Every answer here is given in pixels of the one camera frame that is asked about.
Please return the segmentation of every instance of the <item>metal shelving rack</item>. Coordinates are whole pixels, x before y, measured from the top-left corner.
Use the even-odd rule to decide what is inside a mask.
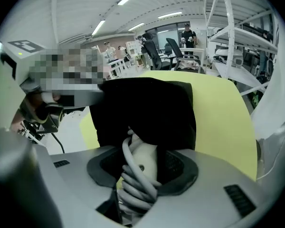
[[[209,9],[209,2],[211,0],[205,0],[205,14]],[[213,0],[208,19],[205,16],[206,27],[208,29],[209,26],[214,26],[223,29],[210,37],[209,41],[227,44],[229,48],[227,64],[214,63],[222,78],[230,78],[250,87],[262,88],[259,81],[245,68],[232,67],[231,64],[235,46],[277,53],[277,47],[267,40],[237,28],[243,23],[270,13],[272,13],[271,8],[265,0]]]

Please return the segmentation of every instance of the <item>yellow sheet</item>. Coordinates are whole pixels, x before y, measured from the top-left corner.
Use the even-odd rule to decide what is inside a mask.
[[[191,83],[197,127],[195,150],[226,160],[256,179],[255,133],[245,103],[232,82],[178,71],[148,71],[141,77]],[[98,147],[91,115],[82,120],[80,127],[87,147]]]

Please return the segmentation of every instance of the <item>person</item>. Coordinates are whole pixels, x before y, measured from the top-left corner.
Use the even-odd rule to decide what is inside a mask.
[[[112,63],[112,62],[118,60],[117,55],[116,55],[116,49],[111,46],[110,42],[109,41],[105,42],[104,45],[106,46],[105,53],[106,53],[107,57],[109,58],[108,63]],[[113,75],[117,76],[116,70],[113,70]]]
[[[104,45],[106,46],[106,54],[109,58],[109,63],[117,60],[116,49],[111,46],[110,42],[105,42]]]
[[[188,23],[185,24],[185,30],[182,32],[181,36],[182,36],[181,40],[185,42],[186,48],[194,48],[194,44],[196,44],[197,42],[197,37],[195,32],[191,31],[190,25]],[[185,55],[188,55],[188,53],[190,55],[193,55],[192,51],[190,52],[186,51]]]
[[[129,60],[130,55],[128,54],[127,48],[124,48],[122,46],[118,46],[118,50],[120,50],[120,55],[123,58],[124,63],[129,67],[130,63],[128,63],[128,62],[130,61]]]

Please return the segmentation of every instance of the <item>vent slot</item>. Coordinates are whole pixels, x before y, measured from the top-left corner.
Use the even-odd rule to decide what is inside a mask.
[[[64,166],[64,165],[68,165],[70,162],[68,162],[67,160],[63,160],[63,161],[57,161],[54,162],[54,165],[56,168]]]
[[[256,209],[255,205],[238,185],[226,186],[224,189],[242,218]]]

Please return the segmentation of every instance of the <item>black office chair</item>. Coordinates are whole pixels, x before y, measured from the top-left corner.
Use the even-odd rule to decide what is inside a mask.
[[[184,69],[180,69],[178,68],[180,65],[180,62],[183,61],[196,61],[199,65],[200,65],[200,73],[201,74],[205,74],[205,71],[202,67],[202,65],[200,64],[200,60],[198,59],[199,57],[194,56],[195,58],[184,58],[183,53],[181,52],[179,46],[177,45],[176,41],[174,39],[171,38],[166,38],[167,42],[169,43],[169,45],[171,46],[175,56],[176,56],[176,60],[177,63],[174,67],[174,71],[183,71],[183,72],[191,72],[191,73],[198,73],[198,70],[195,69],[190,69],[190,68],[184,68]]]
[[[172,54],[172,47],[169,45],[169,43],[167,43],[165,45],[165,52],[164,52],[165,55],[167,56],[170,56]]]
[[[170,57],[170,62],[161,61],[162,59],[158,55],[155,44],[152,40],[145,41],[143,46],[153,62],[151,70],[171,70],[172,67],[175,65],[173,64],[173,59],[175,57]]]

